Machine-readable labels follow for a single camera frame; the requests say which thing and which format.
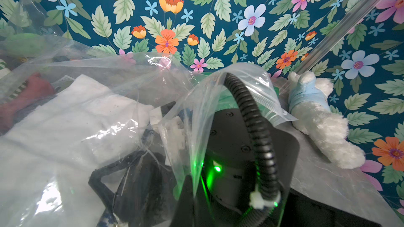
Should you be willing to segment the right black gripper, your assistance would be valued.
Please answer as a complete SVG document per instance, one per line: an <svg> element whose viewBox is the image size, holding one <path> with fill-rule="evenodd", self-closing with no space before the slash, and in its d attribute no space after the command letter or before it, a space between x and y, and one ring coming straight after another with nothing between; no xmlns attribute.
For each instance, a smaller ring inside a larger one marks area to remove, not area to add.
<svg viewBox="0 0 404 227"><path fill-rule="evenodd" d="M238 108L214 114L196 193L190 176L178 190L167 156L134 151L95 170L89 186L106 210L100 227L278 227L286 206L299 143L267 123L277 158L280 198L257 219L244 219L258 192L255 148Z"/></svg>

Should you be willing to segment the green t-shirt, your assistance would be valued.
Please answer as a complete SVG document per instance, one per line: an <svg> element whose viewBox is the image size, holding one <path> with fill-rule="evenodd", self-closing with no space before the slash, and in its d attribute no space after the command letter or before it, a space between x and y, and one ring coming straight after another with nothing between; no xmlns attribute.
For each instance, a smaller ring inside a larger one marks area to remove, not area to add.
<svg viewBox="0 0 404 227"><path fill-rule="evenodd" d="M195 78L198 79L198 81L201 81L202 79L206 78L210 74L211 73L200 73L200 76L195 76ZM234 97L232 96L231 92L227 88L222 87L222 89L223 90L221 92L221 95L220 95L220 98L218 101L218 105L216 106L215 111L221 111L221 110L227 110L227 109L238 109L239 107L238 107ZM274 87L274 90L277 94L277 97L279 97L279 88ZM261 104L258 103L258 107L264 116L273 115L272 112L269 109L267 109L265 106L262 106Z"/></svg>

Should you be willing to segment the clear plastic vacuum bag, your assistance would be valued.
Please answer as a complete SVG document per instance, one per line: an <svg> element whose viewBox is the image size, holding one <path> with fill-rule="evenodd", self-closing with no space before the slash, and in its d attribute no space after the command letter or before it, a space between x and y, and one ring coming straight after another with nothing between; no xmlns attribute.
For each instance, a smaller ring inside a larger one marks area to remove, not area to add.
<svg viewBox="0 0 404 227"><path fill-rule="evenodd" d="M280 225L299 144L261 67L199 75L44 21L20 0L1 30L1 226Z"/></svg>

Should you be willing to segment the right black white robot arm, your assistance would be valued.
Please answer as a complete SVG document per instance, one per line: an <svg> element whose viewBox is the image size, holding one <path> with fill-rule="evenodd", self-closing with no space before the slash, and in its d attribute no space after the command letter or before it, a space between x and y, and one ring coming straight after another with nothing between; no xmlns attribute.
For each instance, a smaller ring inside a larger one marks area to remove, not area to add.
<svg viewBox="0 0 404 227"><path fill-rule="evenodd" d="M374 227L375 222L336 209L290 188L299 142L270 127L277 156L282 200L262 221L263 227ZM215 113L196 195L191 178L178 194L168 192L174 174L160 153L136 151L95 170L89 186L106 207L99 226L234 227L249 206L255 188L253 144L239 109Z"/></svg>

